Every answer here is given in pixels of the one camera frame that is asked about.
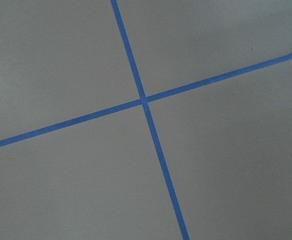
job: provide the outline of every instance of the floor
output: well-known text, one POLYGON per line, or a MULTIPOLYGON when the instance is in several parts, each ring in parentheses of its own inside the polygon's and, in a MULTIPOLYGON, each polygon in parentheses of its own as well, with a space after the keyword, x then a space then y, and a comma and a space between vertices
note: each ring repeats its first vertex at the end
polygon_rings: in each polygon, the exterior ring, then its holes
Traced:
POLYGON ((292 0, 0 1, 0 240, 292 240, 292 0))

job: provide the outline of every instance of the blue line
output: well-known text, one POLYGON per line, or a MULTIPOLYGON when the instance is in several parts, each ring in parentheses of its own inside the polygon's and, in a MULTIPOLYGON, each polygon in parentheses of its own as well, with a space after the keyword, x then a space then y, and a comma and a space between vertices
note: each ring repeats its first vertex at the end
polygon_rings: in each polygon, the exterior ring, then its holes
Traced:
POLYGON ((159 137, 158 137, 158 134, 157 134, 157 130, 156 130, 156 127, 155 127, 155 123, 153 121, 153 118, 152 118, 152 115, 151 115, 151 112, 150 112, 150 108, 149 108, 149 105, 148 105, 148 100, 147 100, 147 97, 145 95, 142 83, 141 83, 141 79, 140 79, 140 76, 139 76, 139 73, 138 73, 136 61, 135 61, 135 58, 133 56, 133 53, 132 53, 132 50, 131 50, 131 47, 130 47, 130 44, 129 44, 128 36, 127 36, 126 30, 125 30, 125 27, 124 27, 124 24, 123 24, 123 21, 122 21, 122 18, 121 18, 121 14, 120 14, 120 11, 119 11, 119 8, 118 8, 117 1, 116 0, 111 0, 111 5, 112 5, 112 8, 113 8, 116 20, 117 20, 117 24, 118 24, 118 28, 119 28, 119 31, 120 31, 120 35, 121 35, 123 44, 125 46, 125 50, 126 50, 126 53, 127 53, 127 57, 128 57, 128 60, 129 60, 131 71, 132 71, 132 74, 133 74, 134 79, 135 79, 135 83, 136 83, 136 87, 137 87, 137 90, 138 90, 138 93, 139 93, 140 101, 141 101, 142 107, 144 109, 144 113, 145 113, 145 116, 146 116, 146 119, 147 119, 147 122, 148 122, 150 133, 151 133, 151 137, 152 137, 152 140, 153 140, 155 148, 156 148, 156 152, 157 152, 158 159, 159 159, 160 166, 161 166, 161 170, 162 170, 162 173, 164 175, 165 182, 166 182, 166 185, 167 185, 167 188, 168 188, 170 199, 171 199, 173 208, 175 210, 175 214, 176 214, 176 217, 177 217, 177 221, 178 221, 178 224, 179 224, 181 235, 182 235, 182 238, 184 240, 189 240, 189 236, 188 236, 187 228, 186 228, 186 225, 185 225, 185 221, 183 219, 183 216, 182 216, 182 213, 181 213, 181 209, 180 209, 180 206, 179 206, 179 203, 178 203, 177 195, 176 195, 174 186, 172 184, 172 180, 171 180, 170 173, 169 173, 169 170, 168 170, 168 166, 167 166, 167 163, 166 163, 166 160, 165 160, 165 156, 164 156, 162 148, 161 148, 160 140, 159 140, 159 137))
POLYGON ((252 71, 263 69, 263 68, 266 68, 266 67, 269 67, 269 66, 272 66, 275 64, 283 63, 283 62, 286 62, 289 60, 292 60, 292 53, 285 55, 285 56, 280 56, 278 58, 271 59, 268 61, 263 61, 263 62, 254 64, 251 66, 247 66, 247 67, 244 67, 244 68, 241 68, 238 70, 230 71, 230 72, 218 75, 218 76, 213 76, 213 77, 201 80, 201 81, 193 82, 193 83, 190 83, 190 84, 187 84, 184 86, 180 86, 180 87, 177 87, 177 88, 174 88, 171 90, 163 91, 163 92, 148 96, 147 100, 148 100, 148 102, 153 102, 153 101, 163 99, 163 98, 175 95, 175 94, 180 94, 180 93, 192 90, 192 89, 196 89, 196 88, 199 88, 199 87, 202 87, 205 85, 213 84, 213 83, 225 80, 225 79, 229 79, 229 78, 232 78, 235 76, 239 76, 239 75, 246 74, 246 73, 249 73, 252 71))
POLYGON ((110 108, 107 108, 107 109, 104 109, 101 111, 97 111, 94 113, 90 113, 90 114, 87 114, 84 116, 80 116, 80 117, 77 117, 74 119, 63 121, 63 122, 60 122, 60 123, 57 123, 57 124, 54 124, 51 126, 46 126, 46 127, 41 128, 41 129, 37 129, 37 130, 30 131, 30 132, 27 132, 24 134, 20 134, 18 136, 13 136, 13 137, 1 140, 0 147, 3 147, 5 145, 9 145, 9 144, 13 144, 13 143, 16 143, 16 142, 19 142, 22 140, 30 139, 30 138, 33 138, 33 137, 36 137, 36 136, 39 136, 42 134, 47 134, 47 133, 50 133, 50 132, 53 132, 53 131, 56 131, 59 129, 64 129, 66 127, 80 124, 80 123, 83 123, 83 122, 86 122, 86 121, 89 121, 92 119, 97 119, 97 118, 100 118, 102 116, 113 114, 113 113, 116 113, 116 112, 119 112, 119 111, 122 111, 125 109, 129 109, 129 108, 132 108, 132 107, 135 107, 138 105, 141 105, 141 102, 139 99, 134 100, 134 101, 130 101, 130 102, 126 102, 126 103, 121 104, 121 105, 113 106, 113 107, 110 107, 110 108))

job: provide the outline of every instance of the blue grid line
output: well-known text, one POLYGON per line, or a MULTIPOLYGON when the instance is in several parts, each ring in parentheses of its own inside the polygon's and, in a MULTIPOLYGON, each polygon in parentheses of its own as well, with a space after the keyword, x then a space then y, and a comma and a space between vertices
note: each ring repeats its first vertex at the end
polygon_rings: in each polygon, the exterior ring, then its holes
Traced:
MULTIPOLYGON (((146 98, 147 98, 148 102, 153 102, 153 101, 163 99, 163 98, 166 98, 166 97, 169 97, 172 95, 176 95, 176 94, 180 94, 180 93, 192 90, 192 89, 196 89, 196 88, 199 88, 199 87, 202 87, 205 85, 213 84, 213 83, 219 82, 221 80, 226 80, 226 79, 238 76, 238 75, 242 75, 242 74, 256 71, 258 69, 262 69, 262 68, 270 67, 272 65, 280 64, 282 62, 289 61, 289 60, 292 60, 292 53, 285 55, 285 56, 281 56, 281 57, 272 59, 272 60, 263 61, 261 63, 255 64, 255 65, 247 66, 247 67, 244 67, 244 68, 241 68, 238 70, 227 72, 227 73, 224 73, 224 74, 221 74, 218 76, 213 76, 213 77, 201 80, 201 81, 197 81, 197 82, 190 83, 190 84, 187 84, 184 86, 180 86, 180 87, 177 87, 177 88, 174 88, 171 90, 163 91, 163 92, 148 96, 146 98)), ((83 123, 83 122, 86 122, 86 121, 89 121, 92 119, 97 119, 97 118, 100 118, 100 117, 103 117, 103 116, 106 116, 109 114, 123 111, 125 109, 133 108, 133 107, 139 106, 139 105, 141 105, 141 101, 138 99, 138 100, 123 103, 121 105, 117 105, 117 106, 106 108, 106 109, 103 109, 100 111, 96 111, 96 112, 93 112, 93 113, 90 113, 90 114, 87 114, 84 116, 80 116, 80 117, 66 120, 66 121, 63 121, 60 123, 56 123, 54 125, 50 125, 47 127, 37 129, 37 130, 26 132, 26 133, 23 133, 21 135, 6 138, 3 140, 0 140, 0 147, 6 146, 9 144, 13 144, 13 143, 16 143, 16 142, 19 142, 22 140, 30 139, 30 138, 33 138, 33 137, 36 137, 36 136, 39 136, 42 134, 47 134, 47 133, 50 133, 50 132, 53 132, 53 131, 56 131, 59 129, 63 129, 63 128, 72 126, 72 125, 80 124, 80 123, 83 123)))
POLYGON ((170 177, 170 173, 169 173, 168 166, 167 166, 167 163, 165 160, 165 156, 164 156, 164 153, 162 151, 160 140, 159 140, 159 137, 157 134, 156 126, 155 126, 155 123, 153 121, 151 111, 149 108, 149 104, 148 104, 148 100, 147 100, 147 97, 145 95, 142 83, 141 83, 141 79, 140 79, 140 76, 138 73, 136 61, 135 61, 135 58, 134 58, 133 53, 132 53, 132 49, 131 49, 131 46, 130 46, 130 43, 128 40, 128 36, 127 36, 126 30, 125 30, 124 23, 123 23, 122 18, 121 18, 121 14, 119 11, 117 1, 111 0, 111 5, 113 8, 115 17, 116 17, 116 21, 117 21, 120 35, 121 35, 121 38, 122 38, 122 41, 123 41, 123 44, 124 44, 124 47, 126 50, 126 54, 127 54, 128 60, 129 60, 131 71, 132 71, 132 74, 133 74, 134 79, 135 79, 135 83, 136 83, 136 87, 137 87, 138 94, 140 97, 140 101, 142 103, 142 107, 143 107, 143 110, 144 110, 144 113, 145 113, 145 116, 146 116, 146 119, 148 122, 149 130, 151 133, 153 143, 155 145, 155 149, 157 152, 157 156, 159 159, 161 170, 162 170, 162 173, 164 175, 165 182, 166 182, 166 185, 168 188, 169 196, 170 196, 173 208, 175 210, 175 214, 176 214, 176 218, 177 218, 178 225, 180 228, 180 232, 181 232, 183 240, 189 240, 188 231, 187 231, 187 228, 185 225, 185 221, 184 221, 184 218, 182 216, 182 212, 181 212, 181 209, 179 206, 177 195, 176 195, 176 192, 175 192, 175 189, 174 189, 171 177, 170 177))

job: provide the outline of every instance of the blue tape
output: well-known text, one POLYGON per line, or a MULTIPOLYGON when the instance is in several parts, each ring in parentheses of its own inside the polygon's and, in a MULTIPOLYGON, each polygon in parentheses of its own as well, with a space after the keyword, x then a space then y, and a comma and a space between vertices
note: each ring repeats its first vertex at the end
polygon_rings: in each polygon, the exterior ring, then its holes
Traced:
POLYGON ((121 105, 113 106, 113 107, 110 107, 110 108, 107 108, 107 109, 104 109, 101 111, 97 111, 94 113, 90 113, 90 114, 87 114, 84 116, 80 116, 80 117, 77 117, 74 119, 63 121, 63 122, 60 122, 60 123, 57 123, 57 124, 54 124, 51 126, 46 126, 46 127, 41 128, 41 129, 37 129, 37 130, 30 131, 30 132, 27 132, 24 134, 20 134, 18 136, 13 136, 13 137, 1 140, 0 147, 3 147, 5 145, 9 145, 9 144, 13 144, 16 142, 20 142, 22 140, 30 139, 30 138, 33 138, 33 137, 36 137, 36 136, 39 136, 42 134, 47 134, 47 133, 50 133, 50 132, 53 132, 53 131, 56 131, 59 129, 64 129, 66 127, 80 124, 80 123, 83 123, 83 122, 86 122, 86 121, 89 121, 92 119, 97 119, 97 118, 100 118, 102 116, 113 114, 113 113, 116 113, 116 112, 119 112, 119 111, 122 111, 125 109, 129 109, 129 108, 132 108, 132 107, 135 107, 138 105, 141 105, 141 102, 139 99, 134 100, 134 101, 130 101, 130 102, 126 102, 126 103, 121 104, 121 105))
POLYGON ((121 35, 121 38, 122 38, 126 53, 127 53, 127 57, 128 57, 128 60, 129 60, 131 71, 132 71, 132 74, 133 74, 134 79, 135 79, 136 87, 137 87, 137 90, 138 90, 138 93, 139 93, 140 101, 141 101, 142 107, 144 109, 144 113, 145 113, 147 122, 148 122, 148 126, 149 126, 149 130, 150 130, 150 133, 151 133, 151 137, 152 137, 152 140, 153 140, 155 148, 156 148, 157 156, 158 156, 158 159, 159 159, 159 162, 160 162, 162 173, 163 173, 164 178, 165 178, 165 182, 166 182, 166 185, 167 185, 167 188, 168 188, 170 199, 171 199, 173 208, 175 210, 175 214, 176 214, 176 217, 177 217, 177 221, 178 221, 178 224, 179 224, 181 235, 182 235, 184 240, 189 240, 189 236, 188 236, 187 228, 186 228, 186 225, 185 225, 185 221, 183 219, 183 216, 182 216, 182 213, 181 213, 181 209, 180 209, 180 206, 179 206, 179 203, 178 203, 177 195, 176 195, 174 186, 172 184, 172 180, 171 180, 170 173, 169 173, 169 170, 168 170, 168 166, 167 166, 167 163, 166 163, 166 160, 165 160, 165 156, 164 156, 162 148, 161 148, 160 140, 159 140, 159 137, 158 137, 158 134, 157 134, 157 130, 156 130, 156 127, 155 127, 155 123, 153 121, 153 118, 152 118, 152 115, 151 115, 151 112, 150 112, 150 108, 149 108, 149 105, 148 105, 148 100, 147 100, 147 97, 145 95, 142 83, 141 83, 141 79, 140 79, 140 76, 139 76, 139 73, 138 73, 136 61, 135 61, 135 58, 133 56, 133 53, 132 53, 132 50, 131 50, 131 47, 130 47, 130 43, 129 43, 128 36, 127 36, 126 30, 125 30, 125 26, 124 26, 122 18, 121 18, 121 14, 120 14, 120 11, 119 11, 119 8, 118 8, 117 1, 116 0, 111 0, 111 5, 112 5, 112 8, 113 8, 116 20, 117 20, 118 28, 119 28, 119 31, 120 31, 120 35, 121 35))
POLYGON ((225 79, 229 79, 229 78, 232 78, 235 76, 239 76, 239 75, 246 74, 246 73, 249 73, 252 71, 263 69, 263 68, 266 68, 266 67, 269 67, 269 66, 272 66, 275 64, 283 63, 283 62, 286 62, 289 60, 292 60, 292 53, 285 55, 285 56, 281 56, 281 57, 272 59, 272 60, 263 61, 261 63, 257 63, 257 64, 247 66, 247 67, 244 67, 241 69, 230 71, 230 72, 218 75, 218 76, 213 76, 213 77, 210 77, 210 78, 207 78, 207 79, 204 79, 201 81, 197 81, 197 82, 194 82, 191 84, 180 86, 180 87, 177 87, 177 88, 174 88, 171 90, 163 91, 163 92, 160 92, 160 93, 157 93, 157 94, 154 94, 154 95, 147 97, 147 100, 148 100, 148 102, 153 102, 153 101, 163 99, 163 98, 175 95, 175 94, 180 94, 180 93, 192 90, 192 89, 196 89, 196 88, 199 88, 199 87, 202 87, 205 85, 213 84, 213 83, 225 80, 225 79))

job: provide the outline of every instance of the gray surface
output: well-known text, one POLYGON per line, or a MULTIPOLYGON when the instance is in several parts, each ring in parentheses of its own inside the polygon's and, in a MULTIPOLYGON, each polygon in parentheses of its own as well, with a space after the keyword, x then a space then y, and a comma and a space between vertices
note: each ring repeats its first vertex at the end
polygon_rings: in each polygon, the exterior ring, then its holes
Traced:
POLYGON ((0 140, 137 98, 110 1, 0 1, 0 140))
POLYGON ((147 95, 292 53, 292 0, 118 0, 147 95))
POLYGON ((292 61, 150 107, 191 239, 292 240, 292 61))
POLYGON ((0 148, 0 240, 180 240, 141 107, 0 148))

